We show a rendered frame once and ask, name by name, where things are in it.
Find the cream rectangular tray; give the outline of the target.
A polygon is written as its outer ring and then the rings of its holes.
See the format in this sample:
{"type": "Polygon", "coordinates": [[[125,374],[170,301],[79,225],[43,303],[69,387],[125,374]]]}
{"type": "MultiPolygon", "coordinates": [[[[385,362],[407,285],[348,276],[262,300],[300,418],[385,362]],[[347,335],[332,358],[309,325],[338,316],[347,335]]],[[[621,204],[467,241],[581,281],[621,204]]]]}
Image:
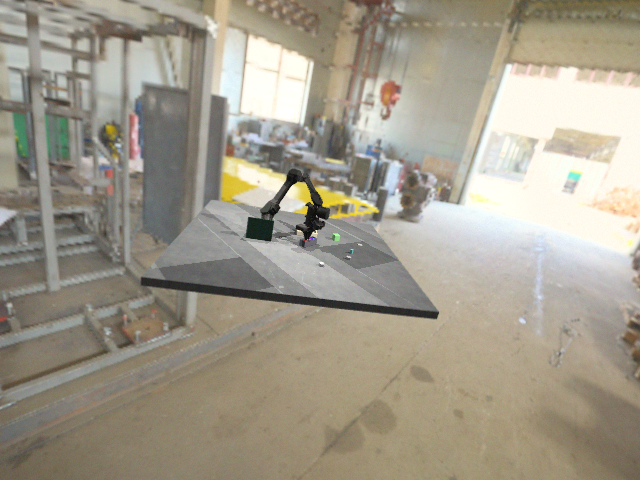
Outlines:
{"type": "MultiPolygon", "coordinates": [[[[296,234],[297,234],[298,236],[304,236],[303,232],[302,232],[302,231],[300,231],[300,230],[297,230],[297,229],[296,229],[296,234]]],[[[315,231],[313,231],[313,233],[312,233],[312,235],[311,235],[311,236],[313,236],[313,237],[316,237],[316,238],[317,238],[317,231],[316,231],[316,230],[315,230],[315,231]]],[[[311,236],[310,236],[310,237],[311,237],[311,236]]]]}

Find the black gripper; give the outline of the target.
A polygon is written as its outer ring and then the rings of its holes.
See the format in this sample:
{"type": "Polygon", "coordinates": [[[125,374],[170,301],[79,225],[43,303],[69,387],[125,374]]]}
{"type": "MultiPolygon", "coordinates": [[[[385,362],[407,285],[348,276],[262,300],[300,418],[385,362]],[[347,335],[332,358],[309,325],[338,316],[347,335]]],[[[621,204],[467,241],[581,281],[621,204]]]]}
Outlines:
{"type": "Polygon", "coordinates": [[[306,221],[304,222],[305,225],[303,224],[297,224],[296,225],[296,229],[300,230],[303,232],[305,240],[309,240],[310,236],[312,235],[313,231],[315,231],[315,228],[310,225],[311,221],[315,218],[317,219],[316,216],[309,216],[309,215],[305,215],[306,217],[306,221]]]}

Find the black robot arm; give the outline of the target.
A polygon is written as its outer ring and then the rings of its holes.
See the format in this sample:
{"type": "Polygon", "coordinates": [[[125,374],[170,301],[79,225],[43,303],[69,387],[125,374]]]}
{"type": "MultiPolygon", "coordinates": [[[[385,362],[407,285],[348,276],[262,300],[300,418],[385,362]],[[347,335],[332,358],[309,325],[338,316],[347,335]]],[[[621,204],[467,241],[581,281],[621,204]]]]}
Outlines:
{"type": "Polygon", "coordinates": [[[269,200],[265,204],[265,206],[260,209],[260,212],[262,213],[261,219],[273,220],[274,215],[278,213],[278,211],[281,208],[279,206],[280,202],[282,201],[286,193],[289,191],[291,186],[293,184],[296,184],[297,182],[306,183],[310,191],[311,200],[314,204],[313,205],[310,202],[305,204],[305,206],[308,206],[307,215],[309,216],[317,215],[317,219],[314,218],[311,221],[310,225],[312,225],[315,228],[315,230],[321,230],[322,227],[325,226],[325,221],[319,221],[319,218],[327,220],[329,218],[330,208],[326,208],[322,206],[323,200],[319,195],[319,193],[315,190],[309,175],[295,168],[289,170],[286,177],[286,181],[284,182],[282,187],[279,189],[275,197],[269,200]]]}

